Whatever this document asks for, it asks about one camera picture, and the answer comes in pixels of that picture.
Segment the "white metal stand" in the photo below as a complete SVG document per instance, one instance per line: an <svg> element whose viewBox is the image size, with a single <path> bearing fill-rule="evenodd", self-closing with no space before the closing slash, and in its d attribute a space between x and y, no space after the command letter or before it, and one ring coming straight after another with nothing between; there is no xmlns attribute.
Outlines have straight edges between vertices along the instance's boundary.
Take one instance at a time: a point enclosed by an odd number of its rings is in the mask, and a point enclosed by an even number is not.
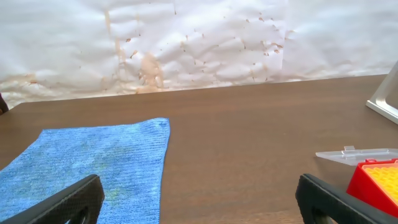
<svg viewBox="0 0 398 224"><path fill-rule="evenodd" d="M366 106L398 124L398 110L386 102L387 96L398 85L398 62L380 84L372 98L366 102Z"/></svg>

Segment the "blue cloth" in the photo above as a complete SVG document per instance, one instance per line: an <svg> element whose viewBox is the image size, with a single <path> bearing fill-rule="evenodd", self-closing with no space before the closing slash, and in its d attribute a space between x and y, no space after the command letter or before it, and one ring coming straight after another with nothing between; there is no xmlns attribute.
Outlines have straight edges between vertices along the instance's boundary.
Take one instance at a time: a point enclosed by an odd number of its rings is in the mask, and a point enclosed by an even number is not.
<svg viewBox="0 0 398 224"><path fill-rule="evenodd" d="M0 172L0 221L98 174L105 192L98 223L158 224L169 136L166 118L43 130Z"/></svg>

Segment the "brown table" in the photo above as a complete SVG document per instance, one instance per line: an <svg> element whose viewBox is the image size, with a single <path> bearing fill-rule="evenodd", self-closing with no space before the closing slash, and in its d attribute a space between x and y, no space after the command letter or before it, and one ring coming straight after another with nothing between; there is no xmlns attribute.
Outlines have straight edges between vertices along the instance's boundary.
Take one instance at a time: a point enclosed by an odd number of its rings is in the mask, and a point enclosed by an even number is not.
<svg viewBox="0 0 398 224"><path fill-rule="evenodd" d="M343 189L354 171L316 152L398 147L398 125L365 107L383 78L24 103L0 116L0 169L42 129L167 117L161 223L302 223L300 174Z"/></svg>

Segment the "white wall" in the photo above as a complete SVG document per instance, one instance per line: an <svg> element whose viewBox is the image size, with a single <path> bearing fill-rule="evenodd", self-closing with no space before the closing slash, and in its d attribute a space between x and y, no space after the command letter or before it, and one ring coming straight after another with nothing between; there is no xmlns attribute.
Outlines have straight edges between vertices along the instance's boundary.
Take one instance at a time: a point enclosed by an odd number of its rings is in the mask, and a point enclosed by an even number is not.
<svg viewBox="0 0 398 224"><path fill-rule="evenodd" d="M24 101L387 73L398 1L3 0L0 92Z"/></svg>

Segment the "clear plastic lid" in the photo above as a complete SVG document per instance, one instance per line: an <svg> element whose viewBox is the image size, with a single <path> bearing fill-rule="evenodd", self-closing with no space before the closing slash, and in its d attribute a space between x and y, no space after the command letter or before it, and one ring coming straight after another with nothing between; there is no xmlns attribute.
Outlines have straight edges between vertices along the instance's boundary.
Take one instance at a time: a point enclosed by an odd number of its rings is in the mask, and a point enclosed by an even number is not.
<svg viewBox="0 0 398 224"><path fill-rule="evenodd" d="M355 149L354 146L345 146L343 151L317 152L318 157L356 166L365 159L388 161L398 158L398 149Z"/></svg>

